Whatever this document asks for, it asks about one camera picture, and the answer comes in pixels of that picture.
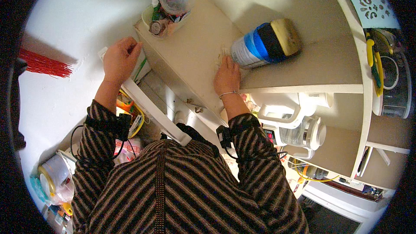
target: cabinet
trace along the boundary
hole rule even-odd
[[[153,37],[142,21],[135,29],[152,69],[183,102],[191,103],[191,110],[194,105],[203,107],[197,116],[208,127],[227,124],[212,84],[221,47],[230,47],[261,23],[290,18],[302,39],[302,52],[276,65],[242,71],[241,91],[335,93],[333,108],[317,109],[328,126],[327,138],[307,162],[394,189],[406,160],[412,122],[372,114],[366,40],[350,0],[196,0],[191,13],[184,27],[163,40]],[[366,145],[387,150],[392,164],[384,168],[373,152],[364,176],[355,177]],[[285,148],[289,154],[298,149]]]

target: red tassel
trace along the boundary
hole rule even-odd
[[[57,60],[36,54],[29,50],[20,49],[19,58],[28,63],[27,71],[33,73],[44,73],[62,78],[69,78],[72,73],[71,66]]]

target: hand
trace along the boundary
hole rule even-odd
[[[221,67],[214,79],[215,92],[220,96],[223,93],[240,90],[240,65],[234,63],[231,56],[224,56]]]
[[[104,55],[104,81],[121,86],[133,72],[143,43],[126,37],[110,46]]]

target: black cable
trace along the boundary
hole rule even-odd
[[[75,128],[74,128],[74,130],[72,131],[72,134],[71,134],[71,139],[70,139],[70,148],[71,148],[71,154],[72,154],[72,156],[73,156],[73,157],[75,157],[77,160],[84,160],[84,161],[82,161],[82,162],[87,163],[87,164],[101,164],[101,163],[105,162],[105,161],[101,161],[101,162],[92,162],[92,161],[89,161],[88,159],[81,159],[81,157],[80,157],[79,155],[77,155],[77,156],[75,156],[75,155],[74,155],[74,152],[72,151],[72,138],[74,137],[74,133],[75,133],[75,131],[76,131],[79,127],[83,127],[83,126],[84,126],[84,125],[78,125],[78,126],[77,126],[77,127],[75,127]],[[123,145],[124,145],[124,141],[122,142],[122,146],[120,147],[120,150],[119,150],[119,152],[117,153],[117,155],[115,155],[115,156],[113,156],[111,159],[109,159],[110,161],[111,161],[111,160],[116,159],[116,158],[117,158],[117,156],[119,156],[119,155],[122,153]]]
[[[236,159],[236,160],[237,160],[237,158],[235,158],[234,156],[232,156],[232,155],[228,152],[227,148],[225,148],[225,150],[226,150],[227,154],[228,154],[231,158],[234,158],[234,159]]]
[[[282,151],[282,152],[277,152],[276,153],[277,155],[279,155],[279,154],[284,154],[284,155],[282,155],[279,159],[282,159],[282,158],[284,158],[287,154],[288,154],[288,152],[287,151]]]
[[[228,150],[226,149],[226,148],[224,148],[225,150],[226,150],[226,152],[227,152],[227,154],[231,157],[231,158],[234,158],[234,159],[236,159],[237,160],[237,158],[235,158],[234,156],[232,156],[229,152],[228,152]],[[253,161],[254,159],[257,159],[257,158],[274,158],[274,157],[279,157],[279,160],[280,159],[282,159],[282,158],[284,158],[284,156],[286,156],[288,153],[287,153],[287,151],[283,151],[283,152],[277,152],[277,153],[275,153],[275,154],[272,154],[272,155],[267,155],[267,156],[259,156],[259,157],[255,157],[255,158],[249,158],[249,159],[247,159],[247,161]]]
[[[73,156],[73,157],[75,157],[75,158],[76,158],[76,156],[74,155],[74,152],[72,151],[72,137],[74,136],[75,130],[77,130],[77,128],[78,128],[78,127],[83,127],[83,126],[84,126],[84,125],[79,125],[79,126],[77,126],[76,128],[74,128],[74,131],[72,131],[72,134],[71,134],[70,148],[71,148],[71,154],[72,154],[72,156]]]
[[[130,144],[130,146],[132,147],[134,158],[136,158],[136,153],[134,152],[134,148],[133,148],[132,143],[130,143],[130,139],[127,139],[127,141]]]

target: gold lid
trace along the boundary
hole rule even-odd
[[[270,25],[279,40],[280,46],[286,56],[300,50],[300,39],[292,21],[287,18],[273,20]]]
[[[49,184],[49,191],[54,194],[55,193],[55,184],[53,183],[52,178],[50,177],[50,175],[48,174],[48,172],[43,168],[43,166],[39,166],[37,168],[38,172],[43,174],[46,177],[46,180],[48,181]]]

